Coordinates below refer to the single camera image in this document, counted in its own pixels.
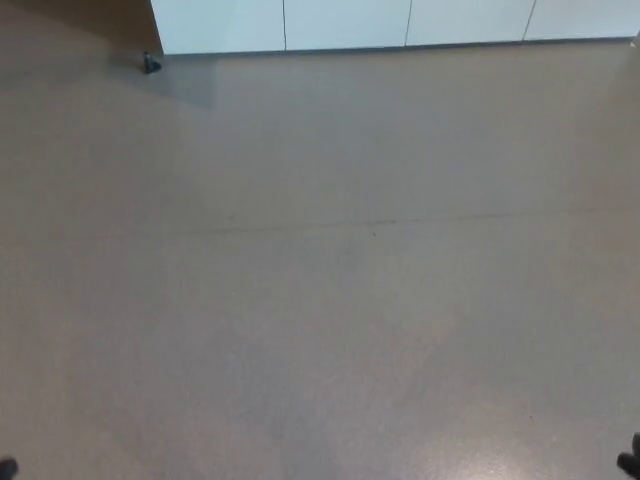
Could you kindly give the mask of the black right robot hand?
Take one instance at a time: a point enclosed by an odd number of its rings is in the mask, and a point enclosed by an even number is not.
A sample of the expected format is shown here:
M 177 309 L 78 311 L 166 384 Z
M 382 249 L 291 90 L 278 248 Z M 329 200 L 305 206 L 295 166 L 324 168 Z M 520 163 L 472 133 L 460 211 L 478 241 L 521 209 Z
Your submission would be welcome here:
M 621 452 L 616 464 L 629 478 L 640 480 L 640 433 L 636 432 L 631 441 L 631 451 Z

